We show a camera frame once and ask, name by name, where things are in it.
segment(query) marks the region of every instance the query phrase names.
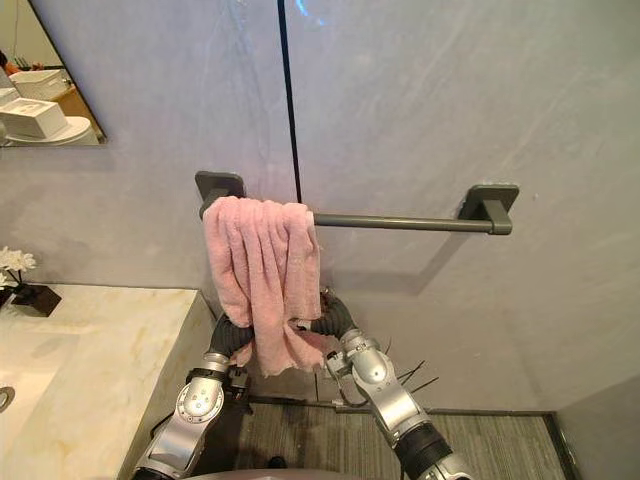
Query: gray wall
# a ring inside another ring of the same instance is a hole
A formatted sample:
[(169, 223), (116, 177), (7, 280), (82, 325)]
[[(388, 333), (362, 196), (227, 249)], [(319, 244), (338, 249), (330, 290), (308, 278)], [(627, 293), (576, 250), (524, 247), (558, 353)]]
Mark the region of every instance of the gray wall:
[(640, 376), (558, 412), (584, 480), (638, 478)]
[(325, 279), (452, 408), (558, 409), (640, 373), (640, 5), (289, 3), (304, 201), (447, 217), (521, 186), (509, 237), (320, 230)]
[(295, 199), (274, 2), (34, 2), (100, 148), (0, 151), (0, 244), (38, 280), (204, 287), (197, 170)]

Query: vanity counter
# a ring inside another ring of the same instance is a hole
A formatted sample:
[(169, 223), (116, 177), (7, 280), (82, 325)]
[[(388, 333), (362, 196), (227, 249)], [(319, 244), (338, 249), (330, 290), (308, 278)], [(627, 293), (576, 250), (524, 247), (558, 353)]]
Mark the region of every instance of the vanity counter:
[(0, 383), (15, 384), (0, 477), (128, 479), (208, 347), (210, 310), (196, 290), (50, 287), (48, 318), (0, 309)]

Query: pink towel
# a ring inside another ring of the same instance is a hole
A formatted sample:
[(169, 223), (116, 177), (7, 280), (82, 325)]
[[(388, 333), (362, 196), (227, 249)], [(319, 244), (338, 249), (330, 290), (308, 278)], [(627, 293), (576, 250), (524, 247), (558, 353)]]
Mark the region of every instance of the pink towel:
[[(262, 373), (322, 364), (326, 338), (287, 322), (321, 315), (313, 213), (298, 203), (222, 197), (203, 221), (220, 302), (234, 324), (253, 324)], [(236, 360), (243, 365), (250, 356), (245, 349)]]

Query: white box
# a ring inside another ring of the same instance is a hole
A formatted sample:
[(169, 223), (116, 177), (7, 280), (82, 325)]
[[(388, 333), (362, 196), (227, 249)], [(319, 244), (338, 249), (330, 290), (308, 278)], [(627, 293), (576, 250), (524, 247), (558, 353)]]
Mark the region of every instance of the white box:
[(0, 107), (0, 121), (9, 135), (47, 138), (67, 126), (60, 105), (19, 98)]
[(0, 107), (20, 98), (15, 88), (0, 88)]
[(69, 88), (62, 78), (62, 70), (17, 72), (9, 78), (20, 95), (36, 100), (52, 100)]

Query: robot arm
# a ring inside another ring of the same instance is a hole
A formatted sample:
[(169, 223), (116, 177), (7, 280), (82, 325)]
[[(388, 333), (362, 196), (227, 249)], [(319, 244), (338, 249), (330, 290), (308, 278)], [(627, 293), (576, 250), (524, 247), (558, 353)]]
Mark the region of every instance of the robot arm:
[[(377, 342), (354, 324), (345, 305), (324, 294), (323, 318), (293, 321), (299, 329), (340, 340), (341, 351), (327, 357), (327, 367), (339, 380), (352, 375), (368, 400), (378, 427), (411, 480), (473, 480), (462, 459), (454, 454), (429, 416), (396, 378), (393, 364)], [(176, 480), (193, 471), (207, 430), (224, 404), (224, 382), (232, 353), (253, 338), (251, 328), (235, 327), (225, 315), (218, 321), (211, 348), (176, 402), (171, 419), (159, 428), (138, 464), (134, 480)]]
[(351, 374), (368, 400), (378, 427), (411, 480), (472, 480), (463, 460), (454, 454), (429, 416), (396, 378), (393, 364), (373, 339), (354, 324), (336, 297), (325, 294), (326, 313), (298, 328), (335, 335), (341, 351), (327, 357), (327, 368), (339, 380)]
[(253, 329), (234, 326), (226, 315), (218, 321), (209, 351), (200, 367), (189, 374), (190, 381), (178, 395), (173, 415), (138, 460), (134, 480), (189, 477), (206, 432), (222, 411), (229, 358), (252, 338)]

